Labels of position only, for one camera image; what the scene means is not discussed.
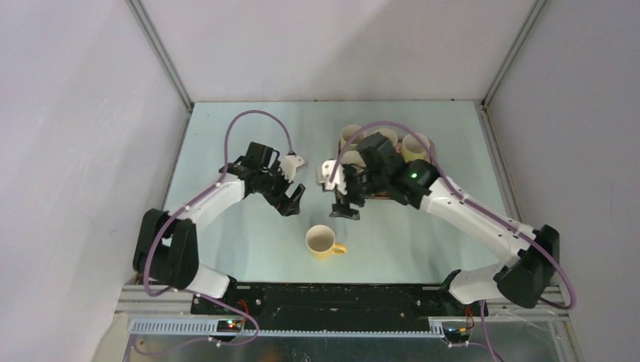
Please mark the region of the pink cup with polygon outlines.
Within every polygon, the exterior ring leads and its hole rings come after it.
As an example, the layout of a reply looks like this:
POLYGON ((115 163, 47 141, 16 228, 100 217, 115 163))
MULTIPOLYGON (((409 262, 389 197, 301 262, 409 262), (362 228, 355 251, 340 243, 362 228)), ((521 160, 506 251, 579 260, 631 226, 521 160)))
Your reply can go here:
POLYGON ((397 145, 397 143, 398 143, 398 135, 394 130, 391 130, 391 129, 386 128, 386 127, 381 127, 381 128, 376 130, 376 133, 379 133, 382 136, 384 136, 385 138, 387 138, 388 141, 390 141, 390 143, 392 144, 392 146, 396 146, 397 145))

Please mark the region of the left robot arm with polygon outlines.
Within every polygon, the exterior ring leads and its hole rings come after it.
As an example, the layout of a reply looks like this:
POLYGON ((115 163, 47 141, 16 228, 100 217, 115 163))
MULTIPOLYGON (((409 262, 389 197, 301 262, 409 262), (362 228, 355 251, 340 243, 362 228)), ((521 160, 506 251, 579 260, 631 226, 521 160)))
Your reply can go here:
POLYGON ((294 152, 285 156, 260 143, 249 144, 246 153, 220 168, 220 181, 178 208, 174 213, 145 212, 133 256, 133 268, 141 275, 178 290, 210 296, 221 314, 237 308, 238 293, 229 288, 235 278, 203 265, 199 260, 198 233, 226 209, 257 193, 281 216, 300 212, 304 185, 292 195, 287 190, 305 160, 294 152))

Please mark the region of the yellow-green mug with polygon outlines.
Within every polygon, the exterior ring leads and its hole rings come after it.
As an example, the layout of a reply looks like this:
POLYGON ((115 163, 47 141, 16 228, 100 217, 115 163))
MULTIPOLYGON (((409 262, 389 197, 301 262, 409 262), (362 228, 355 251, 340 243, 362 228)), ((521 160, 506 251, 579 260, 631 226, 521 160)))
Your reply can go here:
POLYGON ((414 137, 407 134, 402 139, 401 155, 405 162, 421 159, 430 163, 430 147, 431 142, 425 135, 419 133, 417 137, 414 137))

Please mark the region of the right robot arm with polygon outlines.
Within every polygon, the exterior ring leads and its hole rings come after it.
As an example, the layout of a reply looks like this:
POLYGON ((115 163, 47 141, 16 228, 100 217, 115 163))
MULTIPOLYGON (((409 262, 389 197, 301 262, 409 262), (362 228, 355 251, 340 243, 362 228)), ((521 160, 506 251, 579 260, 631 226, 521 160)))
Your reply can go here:
POLYGON ((438 296, 443 312, 458 315, 482 299, 505 298, 523 308, 542 301, 559 260, 559 233, 553 227, 535 229, 493 213, 442 176, 434 164, 403 159, 378 133, 365 137, 356 151, 364 167, 336 159, 318 166, 318 182, 335 194, 332 217, 357 220, 359 211, 353 205, 363 207, 366 199, 385 194, 449 222, 497 257, 493 265, 447 276, 438 296))

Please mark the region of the yellow mug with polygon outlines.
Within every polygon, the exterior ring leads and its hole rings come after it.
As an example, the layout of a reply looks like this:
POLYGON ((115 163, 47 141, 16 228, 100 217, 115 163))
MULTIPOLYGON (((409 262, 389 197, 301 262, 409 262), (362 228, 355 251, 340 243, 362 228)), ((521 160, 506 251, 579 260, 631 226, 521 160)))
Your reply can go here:
POLYGON ((305 243, 316 259, 327 259, 347 253, 346 246, 336 242, 333 229, 326 225, 312 226, 305 235, 305 243))

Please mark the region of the blue mug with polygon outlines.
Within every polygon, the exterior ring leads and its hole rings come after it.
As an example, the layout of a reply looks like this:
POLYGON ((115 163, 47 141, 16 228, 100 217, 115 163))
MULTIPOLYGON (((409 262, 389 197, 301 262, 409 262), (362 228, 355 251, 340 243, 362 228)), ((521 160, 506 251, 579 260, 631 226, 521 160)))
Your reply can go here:
POLYGON ((356 150, 349 150, 343 154, 343 157, 340 160, 342 165, 350 165, 356 167, 359 170, 363 170, 366 168, 366 163, 362 158, 362 155, 356 150))

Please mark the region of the green cup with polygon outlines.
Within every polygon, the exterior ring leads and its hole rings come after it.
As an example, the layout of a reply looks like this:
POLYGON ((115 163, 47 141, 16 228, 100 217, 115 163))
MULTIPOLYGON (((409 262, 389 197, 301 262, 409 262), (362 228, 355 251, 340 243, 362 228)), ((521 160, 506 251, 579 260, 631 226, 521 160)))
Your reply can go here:
POLYGON ((362 130, 362 126, 351 124, 345 126, 340 133, 339 149, 342 149, 346 143, 352 138, 352 142, 348 145, 348 150, 355 150, 358 144, 368 135, 366 130, 362 130))

